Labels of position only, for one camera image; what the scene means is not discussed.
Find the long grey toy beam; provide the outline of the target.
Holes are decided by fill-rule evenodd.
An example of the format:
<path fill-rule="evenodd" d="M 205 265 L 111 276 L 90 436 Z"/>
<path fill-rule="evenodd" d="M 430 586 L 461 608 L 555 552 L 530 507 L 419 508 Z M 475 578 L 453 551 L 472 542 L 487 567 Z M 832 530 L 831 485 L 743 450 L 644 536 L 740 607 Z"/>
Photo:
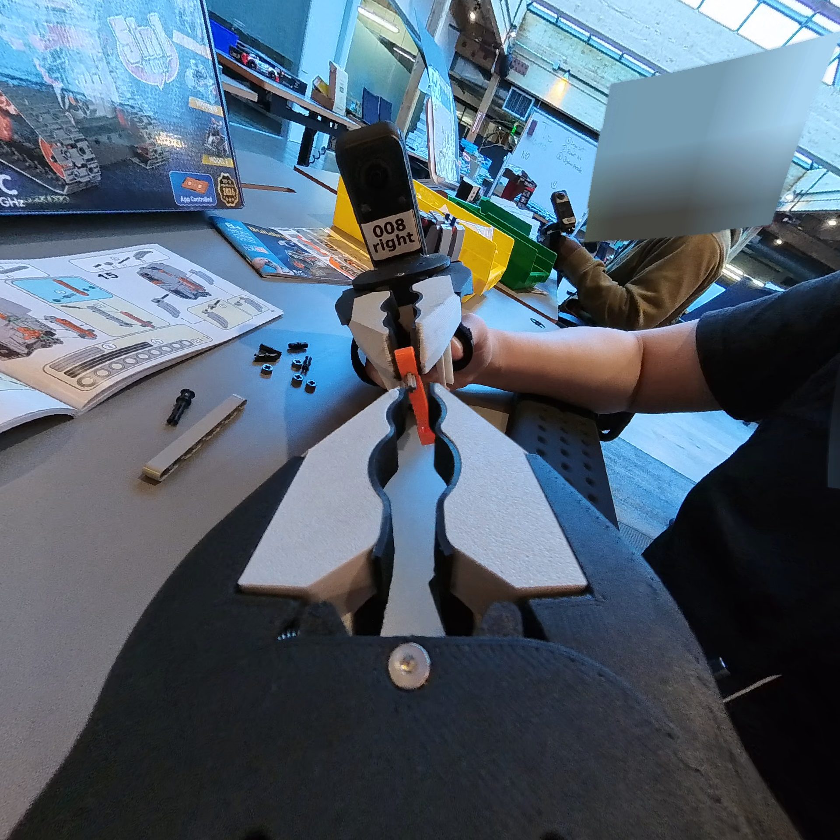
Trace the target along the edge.
<path fill-rule="evenodd" d="M 141 478 L 162 482 L 232 422 L 244 410 L 246 403 L 244 397 L 231 395 L 149 460 L 142 468 Z"/>

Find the background long table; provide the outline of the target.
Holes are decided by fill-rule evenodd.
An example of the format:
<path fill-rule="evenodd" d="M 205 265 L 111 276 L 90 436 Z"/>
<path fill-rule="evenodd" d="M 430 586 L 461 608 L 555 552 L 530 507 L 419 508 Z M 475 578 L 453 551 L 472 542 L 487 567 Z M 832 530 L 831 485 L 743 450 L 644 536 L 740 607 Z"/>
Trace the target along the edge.
<path fill-rule="evenodd" d="M 356 130 L 362 123 L 356 119 L 339 115 L 329 108 L 301 95 L 287 87 L 262 77 L 251 69 L 242 66 L 220 51 L 215 52 L 217 64 L 237 78 L 239 88 L 234 89 L 231 78 L 223 80 L 231 92 L 244 93 L 244 84 L 248 83 L 255 92 L 256 103 L 264 109 L 274 121 L 287 120 L 303 126 L 298 165 L 310 165 L 312 146 L 318 133 L 337 137 L 346 130 Z"/>

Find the person's black shirt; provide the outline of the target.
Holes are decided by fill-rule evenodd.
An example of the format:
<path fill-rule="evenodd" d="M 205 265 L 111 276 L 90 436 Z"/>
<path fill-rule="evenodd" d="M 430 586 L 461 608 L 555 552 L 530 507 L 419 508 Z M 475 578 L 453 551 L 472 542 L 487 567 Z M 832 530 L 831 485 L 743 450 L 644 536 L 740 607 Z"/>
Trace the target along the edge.
<path fill-rule="evenodd" d="M 644 556 L 707 656 L 741 740 L 806 838 L 838 838 L 838 274 L 699 320 L 720 407 L 758 428 Z"/>

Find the yellow plastic bin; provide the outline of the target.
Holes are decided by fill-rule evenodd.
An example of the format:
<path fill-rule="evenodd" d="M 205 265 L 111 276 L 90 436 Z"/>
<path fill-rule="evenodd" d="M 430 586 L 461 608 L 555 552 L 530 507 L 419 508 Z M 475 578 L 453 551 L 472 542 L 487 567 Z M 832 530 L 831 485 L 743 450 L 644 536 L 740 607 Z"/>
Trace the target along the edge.
<path fill-rule="evenodd" d="M 465 227 L 465 241 L 459 258 L 472 271 L 473 297 L 485 294 L 498 283 L 508 267 L 513 247 L 512 237 L 458 205 L 454 198 L 439 195 L 418 181 L 414 182 L 414 188 L 421 210 L 452 214 Z M 360 227 L 341 178 L 332 228 L 364 245 Z"/>

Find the person's right hand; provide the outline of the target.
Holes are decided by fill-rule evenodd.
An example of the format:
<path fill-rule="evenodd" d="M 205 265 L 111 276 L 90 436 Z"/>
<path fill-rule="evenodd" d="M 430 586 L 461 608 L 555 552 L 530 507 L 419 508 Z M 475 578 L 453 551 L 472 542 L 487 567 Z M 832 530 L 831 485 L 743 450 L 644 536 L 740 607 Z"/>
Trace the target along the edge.
<path fill-rule="evenodd" d="M 487 327 L 487 324 L 473 313 L 464 313 L 461 319 L 462 326 L 470 331 L 473 342 L 473 355 L 470 363 L 462 371 L 454 372 L 454 383 L 446 387 L 450 391 L 455 391 L 467 387 L 473 383 L 480 383 L 480 378 L 483 374 L 490 372 L 491 355 L 493 351 L 492 346 L 492 330 Z M 460 360 L 463 355 L 463 348 L 459 339 L 453 338 L 450 342 L 450 350 L 453 355 L 454 363 Z M 390 388 L 383 382 L 379 372 L 375 369 L 372 362 L 367 360 L 365 362 L 365 371 L 370 376 L 372 381 L 377 386 L 382 386 L 386 390 Z M 423 376 L 424 383 L 430 382 L 444 383 L 440 378 L 440 374 L 432 369 Z"/>

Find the person's right forearm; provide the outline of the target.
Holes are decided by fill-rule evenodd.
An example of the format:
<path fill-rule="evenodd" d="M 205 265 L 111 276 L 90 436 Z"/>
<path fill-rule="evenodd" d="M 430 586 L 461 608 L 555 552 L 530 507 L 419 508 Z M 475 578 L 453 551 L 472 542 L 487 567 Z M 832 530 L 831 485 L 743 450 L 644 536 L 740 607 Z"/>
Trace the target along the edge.
<path fill-rule="evenodd" d="M 486 329 L 490 357 L 479 383 L 600 414 L 716 411 L 720 405 L 700 368 L 696 330 L 694 322 L 638 332 Z"/>

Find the open instruction booklet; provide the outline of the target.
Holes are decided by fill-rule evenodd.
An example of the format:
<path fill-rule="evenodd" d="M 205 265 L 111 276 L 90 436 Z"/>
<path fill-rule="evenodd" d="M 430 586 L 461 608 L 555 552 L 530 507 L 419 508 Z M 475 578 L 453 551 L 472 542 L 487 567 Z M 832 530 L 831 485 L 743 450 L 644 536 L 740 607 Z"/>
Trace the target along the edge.
<path fill-rule="evenodd" d="M 1 431 L 77 416 L 282 310 L 160 245 L 1 264 Z"/>

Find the toy building set box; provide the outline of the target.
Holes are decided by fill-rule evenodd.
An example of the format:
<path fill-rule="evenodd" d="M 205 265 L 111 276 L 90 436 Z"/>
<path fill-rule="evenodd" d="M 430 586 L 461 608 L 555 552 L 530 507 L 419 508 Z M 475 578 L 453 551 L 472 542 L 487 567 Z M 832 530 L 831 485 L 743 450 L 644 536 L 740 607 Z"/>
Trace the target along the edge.
<path fill-rule="evenodd" d="M 1 214 L 240 208 L 200 1 L 1 2 Z"/>

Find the grey desk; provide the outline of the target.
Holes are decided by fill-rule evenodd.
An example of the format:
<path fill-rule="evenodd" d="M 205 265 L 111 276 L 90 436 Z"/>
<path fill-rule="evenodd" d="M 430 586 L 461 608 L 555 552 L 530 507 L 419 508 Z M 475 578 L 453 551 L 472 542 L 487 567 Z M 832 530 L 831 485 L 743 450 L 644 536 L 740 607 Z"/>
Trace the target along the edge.
<path fill-rule="evenodd" d="M 5 223 L 2 256 L 157 242 L 286 312 L 74 421 L 2 441 L 2 836 L 531 838 L 528 786 L 490 725 L 501 643 L 432 642 L 395 688 L 396 642 L 303 634 L 292 602 L 237 592 L 287 459 L 375 398 L 348 361 L 331 285 L 265 281 L 202 218 Z M 287 346 L 309 343 L 314 393 Z M 282 351 L 268 379 L 261 343 Z M 166 424 L 181 389 L 195 397 Z M 244 410 L 162 482 L 143 466 L 231 395 Z"/>

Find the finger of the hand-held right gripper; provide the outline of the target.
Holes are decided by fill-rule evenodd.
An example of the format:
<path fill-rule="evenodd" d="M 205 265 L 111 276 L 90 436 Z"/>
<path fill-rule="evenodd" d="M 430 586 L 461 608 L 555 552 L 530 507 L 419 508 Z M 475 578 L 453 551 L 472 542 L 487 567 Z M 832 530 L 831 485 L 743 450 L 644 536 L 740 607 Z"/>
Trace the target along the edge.
<path fill-rule="evenodd" d="M 348 289 L 351 362 L 359 378 L 370 385 L 402 387 L 395 357 L 400 349 L 395 304 L 390 290 Z"/>
<path fill-rule="evenodd" d="M 421 374 L 437 368 L 446 387 L 454 383 L 450 343 L 461 321 L 459 294 L 450 275 L 435 275 L 413 285 L 419 298 L 414 303 L 416 352 Z"/>

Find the cluster of small black connectors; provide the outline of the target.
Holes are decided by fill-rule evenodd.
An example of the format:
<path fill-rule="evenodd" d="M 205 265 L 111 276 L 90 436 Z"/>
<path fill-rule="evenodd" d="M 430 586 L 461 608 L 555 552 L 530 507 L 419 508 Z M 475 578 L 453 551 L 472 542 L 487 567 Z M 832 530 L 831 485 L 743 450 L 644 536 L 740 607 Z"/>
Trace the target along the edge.
<path fill-rule="evenodd" d="M 282 355 L 281 350 L 261 343 L 253 358 L 253 364 L 259 376 L 263 379 L 270 378 L 279 369 L 278 364 Z M 291 373 L 290 385 L 302 388 L 307 393 L 314 393 L 317 390 L 317 383 L 310 377 L 312 356 L 309 353 L 309 343 L 306 341 L 289 342 L 287 355 Z"/>

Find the green plastic bin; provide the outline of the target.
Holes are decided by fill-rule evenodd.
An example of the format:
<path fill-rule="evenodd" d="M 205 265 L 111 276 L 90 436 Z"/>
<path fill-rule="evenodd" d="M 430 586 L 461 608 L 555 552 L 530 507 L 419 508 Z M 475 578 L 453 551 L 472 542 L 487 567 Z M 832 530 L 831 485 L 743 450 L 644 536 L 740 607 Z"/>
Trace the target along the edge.
<path fill-rule="evenodd" d="M 492 228 L 492 242 L 496 247 L 490 267 L 484 278 L 472 257 L 463 261 L 473 270 L 478 284 L 477 294 L 501 283 L 513 291 L 530 291 L 548 279 L 555 257 L 548 248 L 538 244 L 532 233 L 532 218 L 525 213 L 514 213 L 508 205 L 481 198 L 478 204 L 466 203 L 450 196 L 450 203 L 457 205 L 457 218 Z"/>

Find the black perforated chair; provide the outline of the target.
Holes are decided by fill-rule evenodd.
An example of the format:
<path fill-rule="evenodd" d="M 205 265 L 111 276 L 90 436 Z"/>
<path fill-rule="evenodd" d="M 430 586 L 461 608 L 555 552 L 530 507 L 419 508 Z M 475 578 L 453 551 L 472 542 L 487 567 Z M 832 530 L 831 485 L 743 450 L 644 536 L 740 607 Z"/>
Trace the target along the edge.
<path fill-rule="evenodd" d="M 595 414 L 548 397 L 517 394 L 507 435 L 527 452 L 541 456 L 617 525 Z"/>

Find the closed instruction booklet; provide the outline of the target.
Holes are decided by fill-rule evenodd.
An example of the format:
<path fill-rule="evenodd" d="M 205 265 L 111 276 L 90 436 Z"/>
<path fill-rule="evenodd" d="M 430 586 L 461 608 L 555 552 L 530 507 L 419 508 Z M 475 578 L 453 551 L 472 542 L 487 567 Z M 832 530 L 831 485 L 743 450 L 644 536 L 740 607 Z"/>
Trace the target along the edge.
<path fill-rule="evenodd" d="M 359 246 L 324 227 L 269 227 L 209 215 L 208 220 L 264 278 L 348 285 L 372 268 Z"/>

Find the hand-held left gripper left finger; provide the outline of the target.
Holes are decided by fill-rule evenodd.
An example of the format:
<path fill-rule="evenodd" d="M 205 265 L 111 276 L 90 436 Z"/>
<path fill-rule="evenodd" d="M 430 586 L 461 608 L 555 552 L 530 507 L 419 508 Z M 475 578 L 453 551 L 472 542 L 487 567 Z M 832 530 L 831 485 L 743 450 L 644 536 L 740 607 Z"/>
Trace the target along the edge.
<path fill-rule="evenodd" d="M 392 390 L 310 448 L 238 580 L 246 593 L 330 602 L 379 635 L 392 581 L 392 506 L 403 391 Z"/>

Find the orange toy beam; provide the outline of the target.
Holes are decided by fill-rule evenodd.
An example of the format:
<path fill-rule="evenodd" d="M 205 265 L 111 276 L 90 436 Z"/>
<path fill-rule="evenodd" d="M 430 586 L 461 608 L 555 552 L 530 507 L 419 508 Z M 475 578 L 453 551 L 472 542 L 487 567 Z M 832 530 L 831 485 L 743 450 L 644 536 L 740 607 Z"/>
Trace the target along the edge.
<path fill-rule="evenodd" d="M 419 441 L 421 445 L 433 445 L 435 433 L 429 421 L 427 393 L 418 370 L 416 352 L 411 346 L 397 349 L 394 360 L 415 415 Z"/>

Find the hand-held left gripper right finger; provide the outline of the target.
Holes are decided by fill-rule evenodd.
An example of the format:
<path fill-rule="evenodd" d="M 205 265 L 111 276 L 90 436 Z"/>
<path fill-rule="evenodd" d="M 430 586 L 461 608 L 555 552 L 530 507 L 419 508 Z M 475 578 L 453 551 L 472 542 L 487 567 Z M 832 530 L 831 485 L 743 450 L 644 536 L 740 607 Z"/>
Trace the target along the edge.
<path fill-rule="evenodd" d="M 582 595 L 587 580 L 526 451 L 441 385 L 429 387 L 437 502 L 429 587 L 447 635 L 494 602 Z"/>

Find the whiteboard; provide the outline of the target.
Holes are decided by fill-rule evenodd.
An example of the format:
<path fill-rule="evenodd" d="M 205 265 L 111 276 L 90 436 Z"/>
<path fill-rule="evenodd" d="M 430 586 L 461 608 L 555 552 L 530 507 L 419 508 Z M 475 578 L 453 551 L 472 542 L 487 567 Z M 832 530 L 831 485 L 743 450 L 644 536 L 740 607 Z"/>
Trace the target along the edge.
<path fill-rule="evenodd" d="M 596 141 L 535 109 L 505 167 L 535 182 L 531 205 L 550 211 L 551 194 L 563 191 L 581 218 L 587 213 L 595 155 Z"/>

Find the toy race car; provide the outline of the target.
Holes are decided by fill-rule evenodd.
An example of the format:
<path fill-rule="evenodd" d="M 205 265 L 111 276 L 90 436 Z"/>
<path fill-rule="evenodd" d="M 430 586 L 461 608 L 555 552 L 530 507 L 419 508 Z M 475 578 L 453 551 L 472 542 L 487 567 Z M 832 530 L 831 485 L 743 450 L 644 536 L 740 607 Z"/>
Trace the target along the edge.
<path fill-rule="evenodd" d="M 237 40 L 229 46 L 228 54 L 239 64 L 254 72 L 258 72 L 276 84 L 294 90 L 303 96 L 307 94 L 308 86 L 305 82 L 292 75 L 273 59 L 259 52 L 251 45 Z"/>

